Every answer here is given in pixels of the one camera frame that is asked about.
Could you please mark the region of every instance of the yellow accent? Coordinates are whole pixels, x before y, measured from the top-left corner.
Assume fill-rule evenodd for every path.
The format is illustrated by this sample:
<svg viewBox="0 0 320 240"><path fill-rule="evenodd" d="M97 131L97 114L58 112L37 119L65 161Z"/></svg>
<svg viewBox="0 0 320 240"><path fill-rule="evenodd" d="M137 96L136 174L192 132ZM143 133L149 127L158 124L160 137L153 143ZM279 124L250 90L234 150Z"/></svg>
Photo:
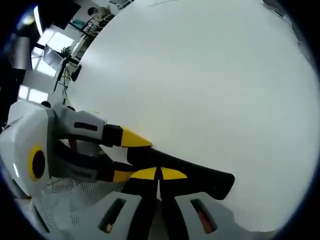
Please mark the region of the yellow accent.
<svg viewBox="0 0 320 240"><path fill-rule="evenodd" d="M121 183L127 181L132 174L134 174L134 171L114 171L113 175L113 182L114 183Z"/></svg>
<svg viewBox="0 0 320 240"><path fill-rule="evenodd" d="M39 180L39 178L36 178L34 171L32 169L32 163L34 161L34 156L35 156L36 152L38 152L38 151L42 151L41 146L34 145L28 155L28 173L29 173L29 177L31 178L32 181Z"/></svg>
<svg viewBox="0 0 320 240"><path fill-rule="evenodd" d="M173 170L166 167L161 167L163 180L173 180L173 179L187 179L188 177L178 170Z"/></svg>
<svg viewBox="0 0 320 240"><path fill-rule="evenodd" d="M156 170L157 170L156 167L139 170L139 171L136 171L134 174L132 174L130 178L154 180Z"/></svg>
<svg viewBox="0 0 320 240"><path fill-rule="evenodd" d="M134 132L130 131L125 127L122 128L122 139L121 147L147 147L151 146L152 143L144 139L141 136L138 136Z"/></svg>

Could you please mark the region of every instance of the mesh surface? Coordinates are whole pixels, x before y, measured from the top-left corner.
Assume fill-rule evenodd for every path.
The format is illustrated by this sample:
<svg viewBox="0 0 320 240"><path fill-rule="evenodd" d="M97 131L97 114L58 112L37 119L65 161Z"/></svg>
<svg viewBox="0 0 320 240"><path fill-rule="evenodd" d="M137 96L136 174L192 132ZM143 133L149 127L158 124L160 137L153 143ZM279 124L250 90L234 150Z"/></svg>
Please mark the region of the mesh surface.
<svg viewBox="0 0 320 240"><path fill-rule="evenodd" d="M49 230L63 230L81 222L78 214L107 194L119 191L122 184L113 182L77 182L52 177L34 204Z"/></svg>

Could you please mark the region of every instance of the white robot body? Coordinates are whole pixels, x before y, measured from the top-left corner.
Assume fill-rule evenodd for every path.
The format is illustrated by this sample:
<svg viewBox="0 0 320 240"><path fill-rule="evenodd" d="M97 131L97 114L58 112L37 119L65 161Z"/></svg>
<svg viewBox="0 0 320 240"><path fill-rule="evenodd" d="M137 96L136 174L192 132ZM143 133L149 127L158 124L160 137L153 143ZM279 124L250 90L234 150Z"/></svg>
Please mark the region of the white robot body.
<svg viewBox="0 0 320 240"><path fill-rule="evenodd" d="M17 185L26 195L33 196L50 180L47 155L49 117L44 107L25 101L14 103L10 112L16 114L10 116L9 120L13 121L0 135L0 155Z"/></svg>

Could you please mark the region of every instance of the window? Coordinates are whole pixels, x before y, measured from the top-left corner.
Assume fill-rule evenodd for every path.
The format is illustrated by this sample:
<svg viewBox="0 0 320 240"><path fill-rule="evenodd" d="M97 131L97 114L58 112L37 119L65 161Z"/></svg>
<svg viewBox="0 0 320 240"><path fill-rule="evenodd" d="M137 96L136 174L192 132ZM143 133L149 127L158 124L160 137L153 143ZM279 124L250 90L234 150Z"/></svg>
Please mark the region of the window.
<svg viewBox="0 0 320 240"><path fill-rule="evenodd" d="M49 94L43 91L39 91L28 86L20 85L18 100L32 101L41 104L43 101L47 101Z"/></svg>
<svg viewBox="0 0 320 240"><path fill-rule="evenodd" d="M38 43L43 46L48 44L50 48L60 53L63 48L71 46L74 43L74 41L70 37L67 37L62 33L49 28L44 31L43 35L38 40ZM43 55L44 55L44 50L40 48L35 47L32 50L32 53L31 53L32 69L34 71L38 71L50 77L54 77L57 71L43 61L42 59Z"/></svg>

